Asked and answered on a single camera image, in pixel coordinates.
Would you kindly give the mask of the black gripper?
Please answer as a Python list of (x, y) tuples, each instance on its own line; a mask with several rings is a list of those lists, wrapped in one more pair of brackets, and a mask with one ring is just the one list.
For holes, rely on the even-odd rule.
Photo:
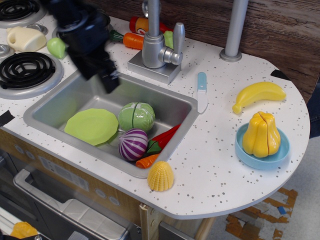
[(105, 45), (109, 40), (108, 21), (101, 12), (81, 12), (73, 23), (57, 24), (60, 38), (68, 45), (67, 53), (81, 74), (90, 79), (98, 75), (110, 94), (119, 85), (119, 73)]

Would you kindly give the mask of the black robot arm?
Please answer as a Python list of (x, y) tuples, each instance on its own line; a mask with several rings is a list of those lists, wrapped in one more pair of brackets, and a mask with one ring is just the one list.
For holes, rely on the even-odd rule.
[(109, 30), (105, 17), (82, 0), (42, 0), (57, 21), (57, 32), (81, 74), (89, 80), (98, 76), (107, 93), (119, 86), (119, 74), (105, 51)]

